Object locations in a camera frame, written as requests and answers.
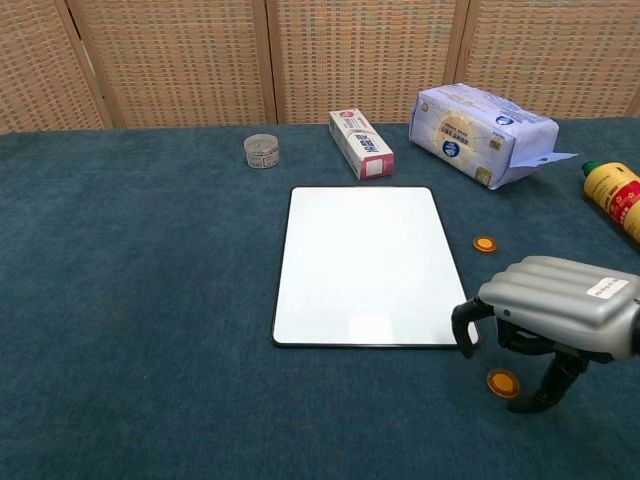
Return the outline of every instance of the small round token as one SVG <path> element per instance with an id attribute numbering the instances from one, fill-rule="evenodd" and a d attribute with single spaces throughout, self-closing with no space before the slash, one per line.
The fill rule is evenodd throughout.
<path id="1" fill-rule="evenodd" d="M 489 389 L 501 398 L 515 398 L 520 393 L 520 382 L 509 370 L 496 368 L 487 374 Z"/>
<path id="2" fill-rule="evenodd" d="M 496 251 L 496 241 L 491 237 L 476 237 L 473 239 L 473 247 L 482 253 L 492 253 Z"/>

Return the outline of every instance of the blue and white package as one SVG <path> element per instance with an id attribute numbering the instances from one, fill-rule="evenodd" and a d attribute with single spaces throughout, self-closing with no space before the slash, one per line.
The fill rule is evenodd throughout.
<path id="1" fill-rule="evenodd" d="M 463 83 L 418 94 L 409 139 L 494 190 L 575 154 L 554 153 L 558 124 Z"/>

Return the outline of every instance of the white board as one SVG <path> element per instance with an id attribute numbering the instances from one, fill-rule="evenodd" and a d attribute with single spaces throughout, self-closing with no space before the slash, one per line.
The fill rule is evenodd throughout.
<path id="1" fill-rule="evenodd" d="M 429 189 L 292 190 L 276 344 L 455 345 L 451 312 L 465 300 Z"/>

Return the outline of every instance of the toothpaste box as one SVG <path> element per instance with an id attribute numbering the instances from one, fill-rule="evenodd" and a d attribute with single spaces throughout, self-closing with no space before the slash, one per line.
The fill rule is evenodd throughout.
<path id="1" fill-rule="evenodd" d="M 409 139 L 494 190 L 551 162 L 558 124 L 463 83 L 424 90 Z"/>
<path id="2" fill-rule="evenodd" d="M 329 112 L 329 132 L 358 179 L 391 175 L 393 152 L 360 110 Z"/>

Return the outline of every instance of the woven wall panel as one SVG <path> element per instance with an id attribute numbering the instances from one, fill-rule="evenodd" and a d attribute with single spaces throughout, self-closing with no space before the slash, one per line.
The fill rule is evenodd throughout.
<path id="1" fill-rule="evenodd" d="M 326 123 L 348 107 L 407 122 L 418 91 L 443 82 L 455 3 L 269 1 L 279 122 Z"/>
<path id="2" fill-rule="evenodd" d="M 558 118 L 621 116 L 640 86 L 639 0 L 472 0 L 456 80 Z"/>
<path id="3" fill-rule="evenodd" d="M 0 3 L 0 132 L 105 126 L 61 14 L 52 0 Z"/>
<path id="4" fill-rule="evenodd" d="M 271 73 L 260 68 L 264 52 L 269 63 L 266 17 L 256 17 L 256 4 L 70 1 L 121 127 L 275 121 L 265 102 L 273 104 Z"/>

